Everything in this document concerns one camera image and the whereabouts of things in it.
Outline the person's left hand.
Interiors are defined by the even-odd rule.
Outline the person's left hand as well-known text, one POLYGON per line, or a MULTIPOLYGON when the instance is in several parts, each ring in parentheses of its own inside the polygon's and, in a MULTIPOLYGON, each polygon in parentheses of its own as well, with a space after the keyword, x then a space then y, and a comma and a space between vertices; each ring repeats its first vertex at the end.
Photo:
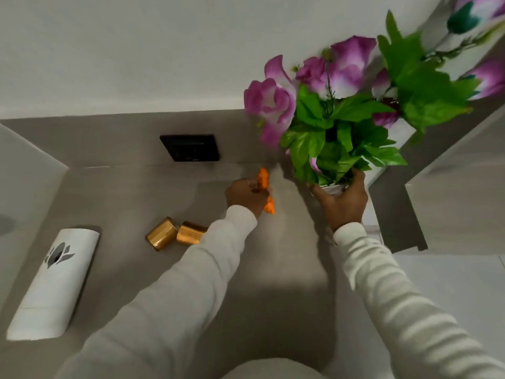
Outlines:
POLYGON ((264 205, 250 205, 246 200, 245 193, 245 180, 249 178, 241 178, 235 180, 231 185, 225 190, 225 199, 227 207, 232 206, 242 206, 253 213, 253 215, 258 219, 262 212, 264 205))

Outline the person's right hand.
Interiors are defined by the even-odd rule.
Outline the person's right hand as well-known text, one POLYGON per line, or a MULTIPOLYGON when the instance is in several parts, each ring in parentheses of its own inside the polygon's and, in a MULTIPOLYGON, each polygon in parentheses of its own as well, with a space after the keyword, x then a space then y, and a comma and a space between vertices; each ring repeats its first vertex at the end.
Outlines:
POLYGON ((352 179, 340 195, 332 195, 332 204, 321 206, 330 229, 335 232, 349 223, 362 223, 368 203, 365 189, 365 174, 352 169, 352 179))

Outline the orange cleaning cloth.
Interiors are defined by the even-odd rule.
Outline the orange cleaning cloth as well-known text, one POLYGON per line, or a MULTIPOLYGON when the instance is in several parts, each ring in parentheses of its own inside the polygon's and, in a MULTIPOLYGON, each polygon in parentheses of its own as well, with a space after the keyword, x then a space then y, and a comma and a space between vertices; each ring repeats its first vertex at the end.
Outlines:
MULTIPOLYGON (((261 168, 259 170, 257 174, 256 183, 259 191, 270 191, 269 172, 266 168, 261 168)), ((275 214, 275 204, 271 193, 269 193, 263 211, 271 215, 275 214)))

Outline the potted artificial purple flowers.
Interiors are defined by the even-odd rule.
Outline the potted artificial purple flowers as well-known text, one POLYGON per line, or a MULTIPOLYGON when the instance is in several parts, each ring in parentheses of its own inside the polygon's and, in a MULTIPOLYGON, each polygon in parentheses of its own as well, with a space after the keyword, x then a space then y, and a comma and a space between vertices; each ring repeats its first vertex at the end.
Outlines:
POLYGON ((260 139, 281 146, 302 182, 333 186, 361 171, 407 165, 389 137, 405 120, 421 138, 429 127, 468 113, 481 83, 475 76, 451 80, 446 60, 481 45, 488 33, 449 50, 424 49, 420 33, 402 36, 391 12, 388 36, 352 36, 293 68, 282 55, 268 60, 264 80, 244 90, 245 112, 260 119, 260 139))

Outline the person's left forearm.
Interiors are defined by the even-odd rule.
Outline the person's left forearm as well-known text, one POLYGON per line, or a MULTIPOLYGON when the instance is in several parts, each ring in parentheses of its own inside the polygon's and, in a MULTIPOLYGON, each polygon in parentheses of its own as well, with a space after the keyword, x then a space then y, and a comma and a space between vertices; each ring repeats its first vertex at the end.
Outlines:
POLYGON ((54 379, 178 379, 219 311, 257 217, 230 206, 197 245, 123 306, 54 379))

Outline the person's right forearm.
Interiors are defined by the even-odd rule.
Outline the person's right forearm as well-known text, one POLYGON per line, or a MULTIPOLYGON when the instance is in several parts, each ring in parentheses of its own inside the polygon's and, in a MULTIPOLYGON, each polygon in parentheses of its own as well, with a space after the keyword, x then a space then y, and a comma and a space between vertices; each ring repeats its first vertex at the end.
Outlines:
POLYGON ((505 363, 422 295, 361 223, 345 224, 333 239, 350 287, 389 351, 396 379, 505 379, 505 363))

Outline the gold metal cup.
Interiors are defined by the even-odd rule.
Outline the gold metal cup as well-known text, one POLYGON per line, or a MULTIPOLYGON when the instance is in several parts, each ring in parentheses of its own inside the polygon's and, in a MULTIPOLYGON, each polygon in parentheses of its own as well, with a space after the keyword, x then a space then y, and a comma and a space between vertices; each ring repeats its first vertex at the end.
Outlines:
POLYGON ((179 226, 171 217, 166 217, 145 236, 145 240, 160 252, 177 239, 178 232, 179 226))
POLYGON ((185 246, 198 245, 207 230, 208 227, 184 221, 177 232, 176 241, 185 246))

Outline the grey cabinet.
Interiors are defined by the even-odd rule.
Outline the grey cabinet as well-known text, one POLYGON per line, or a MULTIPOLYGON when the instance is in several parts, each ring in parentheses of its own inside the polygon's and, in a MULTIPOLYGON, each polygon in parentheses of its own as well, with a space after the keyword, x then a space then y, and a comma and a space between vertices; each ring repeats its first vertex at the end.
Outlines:
POLYGON ((505 255, 505 113, 479 124, 406 188, 428 251, 505 255))

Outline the person's white sweater torso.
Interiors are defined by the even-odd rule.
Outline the person's white sweater torso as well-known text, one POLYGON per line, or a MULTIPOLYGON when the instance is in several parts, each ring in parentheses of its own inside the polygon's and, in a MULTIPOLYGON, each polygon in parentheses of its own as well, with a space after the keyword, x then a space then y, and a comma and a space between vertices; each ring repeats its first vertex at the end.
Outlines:
POLYGON ((221 379, 328 379, 305 364, 286 359, 258 359, 238 365, 221 379))

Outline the white air freshener dispenser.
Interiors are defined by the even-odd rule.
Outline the white air freshener dispenser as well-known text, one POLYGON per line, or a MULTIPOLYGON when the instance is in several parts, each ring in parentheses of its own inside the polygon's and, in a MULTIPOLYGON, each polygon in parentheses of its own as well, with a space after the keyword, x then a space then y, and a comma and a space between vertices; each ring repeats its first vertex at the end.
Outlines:
POLYGON ((99 236, 92 229, 60 230, 9 324, 8 341, 44 340, 65 333, 99 236))

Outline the black wall switch plate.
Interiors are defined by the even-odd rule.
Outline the black wall switch plate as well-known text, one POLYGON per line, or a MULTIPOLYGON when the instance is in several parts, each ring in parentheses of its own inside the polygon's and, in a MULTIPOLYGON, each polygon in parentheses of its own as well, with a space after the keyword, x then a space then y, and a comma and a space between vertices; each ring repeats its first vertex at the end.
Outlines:
POLYGON ((220 160, 214 134, 161 135, 160 140, 174 162, 220 160))

